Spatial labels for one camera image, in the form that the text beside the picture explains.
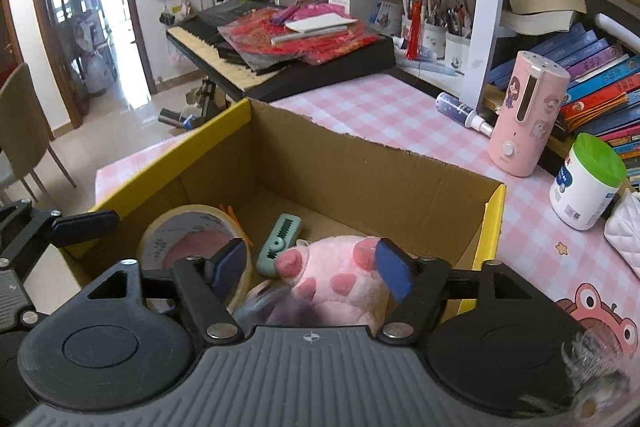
white quilted bag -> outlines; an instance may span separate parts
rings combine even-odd
[[[640,192],[625,190],[625,195],[607,219],[604,237],[640,276]]]

red tassel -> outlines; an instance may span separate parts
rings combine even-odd
[[[420,36],[422,35],[422,3],[424,0],[414,0],[411,12],[411,29],[409,29],[409,43],[404,56],[409,60],[418,58]]]

pink cylindrical device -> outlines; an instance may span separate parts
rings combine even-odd
[[[554,127],[571,75],[532,52],[518,52],[494,133],[489,158],[513,176],[529,176]]]

white knob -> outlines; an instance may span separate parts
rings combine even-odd
[[[505,142],[502,144],[502,152],[505,156],[513,156],[516,153],[516,146],[513,142]]]

beige chair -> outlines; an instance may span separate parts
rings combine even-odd
[[[0,89],[0,148],[2,203],[10,202],[4,189],[17,181],[21,181],[31,198],[38,201],[24,179],[27,174],[31,175],[42,193],[51,199],[34,171],[47,151],[73,188],[76,188],[73,179],[49,144],[47,122],[33,89],[29,67],[25,63],[17,67]]]

